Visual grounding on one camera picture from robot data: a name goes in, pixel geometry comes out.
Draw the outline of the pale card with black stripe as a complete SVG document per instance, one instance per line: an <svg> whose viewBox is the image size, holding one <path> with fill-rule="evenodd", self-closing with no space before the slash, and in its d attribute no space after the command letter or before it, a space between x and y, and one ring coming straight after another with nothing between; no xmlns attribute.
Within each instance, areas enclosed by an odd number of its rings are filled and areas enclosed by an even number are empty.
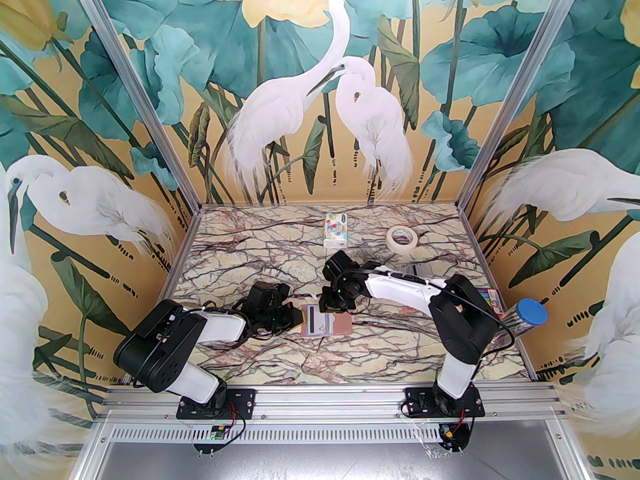
<svg viewBox="0 0 640 480"><path fill-rule="evenodd" d="M326 315L320 312L317 304L307 304L304 306L304 324L301 334L306 338L322 338L327 333Z"/></svg>

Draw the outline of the pink leather card holder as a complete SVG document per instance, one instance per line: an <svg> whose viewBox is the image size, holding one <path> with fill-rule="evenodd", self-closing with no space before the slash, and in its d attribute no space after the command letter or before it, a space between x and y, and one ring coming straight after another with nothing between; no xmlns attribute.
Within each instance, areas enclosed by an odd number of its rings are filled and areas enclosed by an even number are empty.
<svg viewBox="0 0 640 480"><path fill-rule="evenodd" d="M302 313L305 316L304 313L304 307L306 305L302 306ZM346 335L350 335L352 333L352 329L353 329L353 324L352 324L352 316L349 313L325 313L326 316L326 320L327 320L327 332L325 334L325 336L323 336L323 338L330 338L333 336L346 336Z"/></svg>

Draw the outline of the white patterned tissue pack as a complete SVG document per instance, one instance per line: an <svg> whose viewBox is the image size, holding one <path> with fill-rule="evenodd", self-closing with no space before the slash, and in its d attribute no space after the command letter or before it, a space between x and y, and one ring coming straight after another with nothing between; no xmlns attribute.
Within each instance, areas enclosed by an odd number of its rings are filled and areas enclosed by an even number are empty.
<svg viewBox="0 0 640 480"><path fill-rule="evenodd" d="M328 212L324 217L323 247L327 250L345 249L349 242L348 215Z"/></svg>

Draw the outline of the cream masking tape roll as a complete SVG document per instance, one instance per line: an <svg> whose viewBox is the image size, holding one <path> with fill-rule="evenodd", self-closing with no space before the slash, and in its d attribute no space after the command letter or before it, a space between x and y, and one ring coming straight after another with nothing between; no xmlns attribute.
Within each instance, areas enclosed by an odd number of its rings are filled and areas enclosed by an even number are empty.
<svg viewBox="0 0 640 480"><path fill-rule="evenodd" d="M406 255L418 246L418 234L410 227L395 225L388 229L385 242L387 248L398 255Z"/></svg>

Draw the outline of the perforated metal strip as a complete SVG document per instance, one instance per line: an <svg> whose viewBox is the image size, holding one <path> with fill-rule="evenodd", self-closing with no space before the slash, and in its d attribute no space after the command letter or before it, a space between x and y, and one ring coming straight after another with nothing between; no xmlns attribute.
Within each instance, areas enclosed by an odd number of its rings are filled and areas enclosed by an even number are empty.
<svg viewBox="0 0 640 480"><path fill-rule="evenodd" d="M224 440L210 439L213 426L226 425ZM395 444L439 443L437 423L409 423L399 420L381 423L115 423L100 443L159 443L222 445L231 439L238 444Z"/></svg>

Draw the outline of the grey metal sheet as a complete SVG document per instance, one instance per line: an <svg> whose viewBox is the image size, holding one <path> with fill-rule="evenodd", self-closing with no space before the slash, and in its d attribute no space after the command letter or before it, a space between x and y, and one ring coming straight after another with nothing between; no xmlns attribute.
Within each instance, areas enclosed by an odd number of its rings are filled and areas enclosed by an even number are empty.
<svg viewBox="0 0 640 480"><path fill-rule="evenodd" d="M192 445L114 443L96 471L70 480L590 480L557 457L513 452L430 457L419 445Z"/></svg>

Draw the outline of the colourful marker pen pack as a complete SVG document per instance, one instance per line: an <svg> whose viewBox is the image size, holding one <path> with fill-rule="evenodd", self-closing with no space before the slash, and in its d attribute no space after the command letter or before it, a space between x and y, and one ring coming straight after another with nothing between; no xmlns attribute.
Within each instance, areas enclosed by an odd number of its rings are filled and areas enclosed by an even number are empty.
<svg viewBox="0 0 640 480"><path fill-rule="evenodd" d="M494 288L478 288L478 292L492 308L494 313L502 320L505 313L499 291Z"/></svg>

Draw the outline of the clear jar with blue lid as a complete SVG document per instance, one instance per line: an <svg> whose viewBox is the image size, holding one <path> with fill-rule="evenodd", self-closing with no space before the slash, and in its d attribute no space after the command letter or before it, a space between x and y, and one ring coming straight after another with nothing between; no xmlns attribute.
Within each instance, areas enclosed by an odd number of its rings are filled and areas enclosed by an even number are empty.
<svg viewBox="0 0 640 480"><path fill-rule="evenodd" d="M523 298L503 311L499 318L502 325L498 327L490 343L490 351L508 346L512 342L511 335L514 339L519 338L531 329L546 323L548 315L540 302L532 298Z"/></svg>

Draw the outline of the aluminium frame rail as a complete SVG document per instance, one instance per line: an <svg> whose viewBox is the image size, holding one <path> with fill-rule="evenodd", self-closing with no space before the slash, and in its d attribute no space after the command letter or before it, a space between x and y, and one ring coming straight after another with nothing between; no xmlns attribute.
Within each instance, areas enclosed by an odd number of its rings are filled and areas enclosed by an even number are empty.
<svg viewBox="0 0 640 480"><path fill-rule="evenodd" d="M489 421L568 418L566 407L550 382L507 378L477 381L475 386ZM258 385L254 387L252 422L389 422L397 417L406 388L406 384L393 382ZM179 396L173 393L116 386L105 395L97 418L170 421L175 418L178 404Z"/></svg>

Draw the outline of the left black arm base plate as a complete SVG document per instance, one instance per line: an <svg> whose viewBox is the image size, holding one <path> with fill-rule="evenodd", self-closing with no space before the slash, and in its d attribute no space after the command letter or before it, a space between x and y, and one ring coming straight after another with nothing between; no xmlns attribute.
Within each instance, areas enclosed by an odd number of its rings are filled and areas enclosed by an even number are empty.
<svg viewBox="0 0 640 480"><path fill-rule="evenodd" d="M219 421L250 420L253 417L256 390L219 387L206 403L181 397L175 417L178 420Z"/></svg>

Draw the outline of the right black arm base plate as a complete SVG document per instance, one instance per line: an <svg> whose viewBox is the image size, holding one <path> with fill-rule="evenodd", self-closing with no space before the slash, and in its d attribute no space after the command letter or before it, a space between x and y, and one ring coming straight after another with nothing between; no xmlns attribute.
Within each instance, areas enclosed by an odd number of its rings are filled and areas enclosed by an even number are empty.
<svg viewBox="0 0 640 480"><path fill-rule="evenodd" d="M480 391L470 384L461 398L453 398L437 385L404 389L409 418L484 418L486 411Z"/></svg>

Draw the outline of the black bracket with yellow connector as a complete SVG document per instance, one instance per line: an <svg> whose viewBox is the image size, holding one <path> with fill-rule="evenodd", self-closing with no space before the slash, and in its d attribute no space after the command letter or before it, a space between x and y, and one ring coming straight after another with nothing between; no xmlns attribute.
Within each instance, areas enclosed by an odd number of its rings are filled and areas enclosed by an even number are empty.
<svg viewBox="0 0 640 480"><path fill-rule="evenodd" d="M442 423L439 425L439 445L451 453L461 453L469 445L473 435L475 418L469 422Z"/></svg>

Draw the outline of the aluminium frame post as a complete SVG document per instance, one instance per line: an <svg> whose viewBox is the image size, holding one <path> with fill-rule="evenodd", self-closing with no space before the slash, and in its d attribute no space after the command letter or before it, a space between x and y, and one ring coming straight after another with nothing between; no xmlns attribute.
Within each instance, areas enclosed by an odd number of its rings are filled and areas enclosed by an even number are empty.
<svg viewBox="0 0 640 480"><path fill-rule="evenodd" d="M455 207L459 214L466 210L470 199L478 189L483 174L489 168L493 155L498 150L503 134L512 123L530 91L531 85L535 82L538 71L553 46L574 2L575 0L550 0L512 83L506 91L505 99L487 132L486 139L455 199Z"/></svg>
<svg viewBox="0 0 640 480"><path fill-rule="evenodd" d="M167 135L153 103L151 103L140 76L131 63L104 3L102 0L79 0L79 2L92 23L96 34L102 41L142 122L147 127L153 141L157 144L158 150L167 163L169 170L174 174L178 187L185 196L186 204L194 214L197 214L201 210L201 199L178 158L169 135Z"/></svg>

